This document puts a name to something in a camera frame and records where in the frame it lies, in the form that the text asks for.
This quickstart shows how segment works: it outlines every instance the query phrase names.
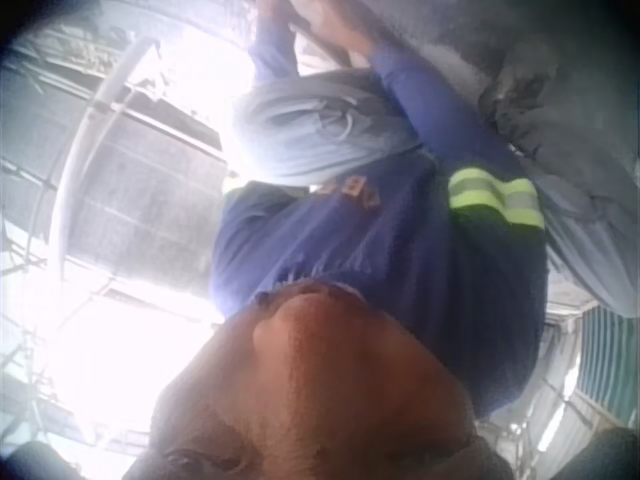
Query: green panel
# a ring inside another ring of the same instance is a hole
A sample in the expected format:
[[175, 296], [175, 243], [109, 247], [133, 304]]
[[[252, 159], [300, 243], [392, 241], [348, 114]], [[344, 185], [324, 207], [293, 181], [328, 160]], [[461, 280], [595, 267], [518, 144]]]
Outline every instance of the green panel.
[[638, 405], [638, 320], [596, 307], [582, 321], [578, 389], [626, 425]]

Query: hand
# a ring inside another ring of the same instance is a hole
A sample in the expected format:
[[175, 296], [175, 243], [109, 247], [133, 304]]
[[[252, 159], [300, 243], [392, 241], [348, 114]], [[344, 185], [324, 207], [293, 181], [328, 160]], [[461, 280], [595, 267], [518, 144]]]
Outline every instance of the hand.
[[[342, 1], [345, 0], [294, 0], [294, 6], [320, 38], [368, 57], [373, 50], [373, 35]], [[304, 9], [298, 8], [298, 3], [306, 4]]]
[[258, 15], [289, 23], [293, 14], [293, 7], [288, 0], [257, 0]]

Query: man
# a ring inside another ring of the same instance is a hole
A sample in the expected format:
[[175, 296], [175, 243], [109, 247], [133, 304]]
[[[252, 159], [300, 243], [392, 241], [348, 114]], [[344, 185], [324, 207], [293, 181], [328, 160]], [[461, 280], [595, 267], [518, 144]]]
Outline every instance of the man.
[[508, 478], [473, 420], [536, 361], [536, 191], [430, 65], [313, 7], [316, 33], [374, 74], [298, 78], [285, 7], [259, 2], [263, 85], [236, 126], [262, 181], [233, 192], [216, 241], [227, 320], [161, 396], [126, 478]]

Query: reflective stripe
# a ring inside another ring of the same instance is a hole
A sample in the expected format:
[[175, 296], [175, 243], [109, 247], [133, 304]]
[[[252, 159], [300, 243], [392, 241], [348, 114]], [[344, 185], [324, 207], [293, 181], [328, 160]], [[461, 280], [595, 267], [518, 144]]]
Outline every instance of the reflective stripe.
[[449, 180], [449, 206], [460, 209], [477, 205], [497, 210], [510, 223], [544, 229], [536, 189], [525, 178], [504, 183], [478, 168], [456, 172]]

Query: long-sleeve shirt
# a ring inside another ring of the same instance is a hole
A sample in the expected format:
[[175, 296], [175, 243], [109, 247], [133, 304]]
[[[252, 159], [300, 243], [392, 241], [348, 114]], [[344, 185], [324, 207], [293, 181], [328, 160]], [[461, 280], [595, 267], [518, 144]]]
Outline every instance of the long-sleeve shirt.
[[[296, 74], [283, 60], [292, 37], [268, 31], [252, 49], [256, 78]], [[433, 67], [387, 44], [370, 62], [430, 156], [379, 160], [303, 198], [250, 183], [223, 215], [213, 299], [230, 317], [304, 278], [348, 285], [435, 354], [484, 416], [520, 394], [537, 358], [546, 254], [536, 192]]]

